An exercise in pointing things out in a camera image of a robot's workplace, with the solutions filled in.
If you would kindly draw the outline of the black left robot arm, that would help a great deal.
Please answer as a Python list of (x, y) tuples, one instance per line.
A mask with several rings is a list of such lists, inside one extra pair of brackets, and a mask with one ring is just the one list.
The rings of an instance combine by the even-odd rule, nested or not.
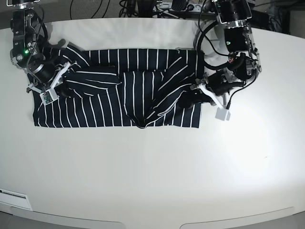
[[(197, 40), (196, 52), (205, 69), (214, 74), (203, 74), (195, 80), (186, 95), (182, 96), (178, 105), (191, 108), (195, 104), (216, 104), (219, 96), (226, 96), (231, 90), (243, 90), (253, 83), (262, 71), (259, 52), (253, 41), (251, 25), (248, 22), (252, 14), (245, 0), (206, 0), (201, 12), (211, 11), (217, 19), (201, 30)], [(213, 66), (205, 61), (205, 53), (201, 49), (207, 33), (217, 25), (224, 28), (224, 40), (228, 50), (226, 63)]]

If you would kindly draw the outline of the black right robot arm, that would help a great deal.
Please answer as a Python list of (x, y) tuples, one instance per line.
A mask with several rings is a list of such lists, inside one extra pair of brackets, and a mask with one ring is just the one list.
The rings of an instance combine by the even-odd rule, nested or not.
[(13, 33), (10, 59), (29, 77), (27, 93), (33, 91), (49, 96), (55, 92), (58, 96), (69, 98), (68, 86), (59, 76), (63, 68), (60, 66), (60, 50), (53, 49), (48, 43), (43, 7), (36, 0), (8, 0), (6, 5), (15, 8), (10, 21)]

